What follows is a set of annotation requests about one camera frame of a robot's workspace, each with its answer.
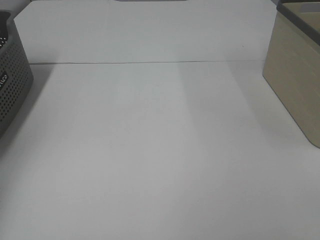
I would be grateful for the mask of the beige storage bin grey rim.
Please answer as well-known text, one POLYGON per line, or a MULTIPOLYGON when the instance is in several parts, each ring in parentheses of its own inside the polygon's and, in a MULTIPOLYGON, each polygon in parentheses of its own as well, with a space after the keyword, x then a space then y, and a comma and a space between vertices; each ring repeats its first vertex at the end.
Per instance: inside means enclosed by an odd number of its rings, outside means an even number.
POLYGON ((262 72, 307 140, 320 146, 320 2, 280 0, 262 72))

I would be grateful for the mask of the grey perforated plastic basket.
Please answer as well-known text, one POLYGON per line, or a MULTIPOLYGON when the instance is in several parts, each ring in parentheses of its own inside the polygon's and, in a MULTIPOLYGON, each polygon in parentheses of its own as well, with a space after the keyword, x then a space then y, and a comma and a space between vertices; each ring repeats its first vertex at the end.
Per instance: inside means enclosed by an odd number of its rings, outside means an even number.
POLYGON ((23 105, 34 76, 18 33, 14 14, 0 11, 0 135, 23 105))

